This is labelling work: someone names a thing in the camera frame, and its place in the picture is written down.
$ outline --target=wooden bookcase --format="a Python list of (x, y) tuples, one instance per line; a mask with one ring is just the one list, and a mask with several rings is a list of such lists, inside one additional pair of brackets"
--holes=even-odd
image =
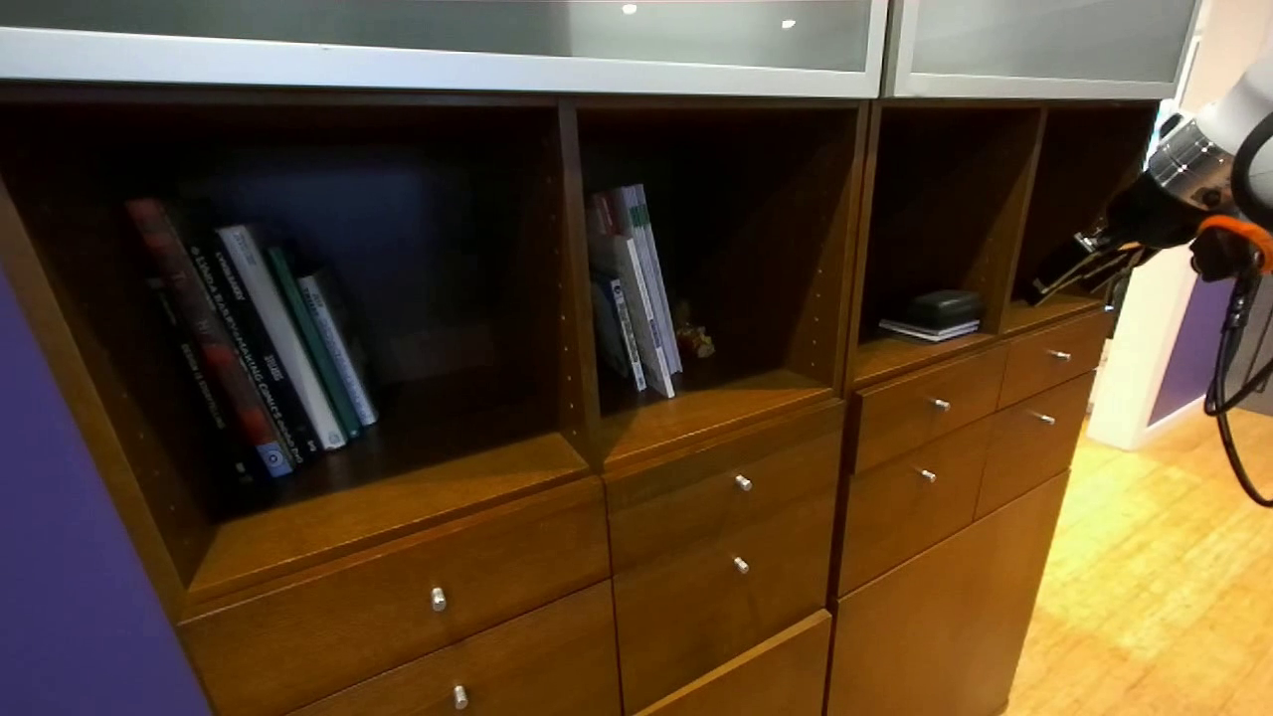
[[(831, 664), (827, 680), (843, 680), (835, 668), (851, 660), (819, 656), (855, 644), (839, 625), (887, 632), (879, 621), (891, 621), (875, 601), (879, 617), (843, 617), (863, 601), (835, 589), (863, 390), (971, 354), (987, 354), (979, 370), (995, 370), (1014, 338), (1094, 314), (1094, 298), (1022, 306), (1014, 282), (1058, 235), (1094, 223), (1138, 167), (1150, 115), (1150, 103), (8, 84), (0, 259), (219, 708), (338, 708), (374, 700), (378, 684), (406, 704), (410, 688), (434, 680), (461, 696), (446, 672), (473, 664), (505, 680), (473, 652), (501, 644), (509, 628), (525, 660), (537, 660), (549, 648), (537, 632), (565, 628), (569, 605), (585, 605), (589, 625), (553, 644), (617, 660), (589, 672), (589, 700), (569, 708), (676, 712), (696, 700), (732, 704), (728, 688), (792, 704), (780, 688), (808, 688), (808, 668)], [(684, 370), (672, 402), (637, 398), (597, 366), (585, 195), (617, 183), (648, 187), (672, 302), (720, 346)], [(274, 485), (227, 481), (147, 294), (147, 263), (123, 215), (123, 199), (139, 191), (278, 227), (334, 267), (382, 402), (366, 438)], [(887, 306), (935, 286), (979, 290), (983, 334), (947, 346), (879, 338)], [(788, 446), (800, 449), (780, 461), (776, 485), (792, 485), (784, 501), (708, 501), (716, 477), (744, 489), (732, 461), (768, 469), (768, 453)], [(613, 521), (652, 505), (684, 517), (696, 545), (625, 573)], [(951, 553), (1010, 541), (1002, 525), (1026, 517), (971, 513), (967, 525), (983, 529)], [(784, 597), (768, 613), (784, 625), (756, 636), (712, 632), (728, 648), (684, 664), (684, 684), (625, 700), (613, 585), (640, 585), (640, 605), (664, 605), (680, 573), (716, 569), (732, 541), (756, 545), (756, 561), (732, 553), (736, 577), (764, 569), (760, 557), (800, 557), (800, 589), (764, 593), (756, 573), (728, 601), (748, 613)], [(533, 569), (549, 561), (545, 549), (517, 553), (537, 545), (561, 545), (553, 565), (565, 569)], [(1002, 561), (1038, 569), (1046, 533), (1030, 545), (1038, 549)], [(473, 609), (438, 597), (434, 561), (457, 581), (454, 601), (469, 589)], [(724, 581), (684, 581), (680, 601), (708, 605)], [(382, 640), (370, 652), (330, 648), (318, 617), (306, 617), (314, 605), (366, 601), (386, 605), (386, 625), (366, 617)], [(418, 636), (410, 625), (390, 628), (390, 617), (426, 613), (430, 601), (442, 601), (438, 625)], [(223, 668), (255, 632), (302, 652), (298, 664), (271, 676)], [(991, 648), (1006, 668), (1014, 636), (1006, 628), (1002, 648)], [(800, 680), (768, 688), (764, 672)]]

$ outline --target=silver knob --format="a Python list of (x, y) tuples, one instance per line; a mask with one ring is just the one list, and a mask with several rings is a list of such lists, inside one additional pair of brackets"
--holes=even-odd
[(454, 712), (469, 712), (469, 704), (473, 704), (473, 700), (469, 700), (469, 688), (465, 688), (465, 684), (450, 684), (450, 708), (454, 708)]
[(442, 585), (430, 585), (430, 613), (446, 613), (450, 609), (450, 597), (446, 597), (446, 589)]

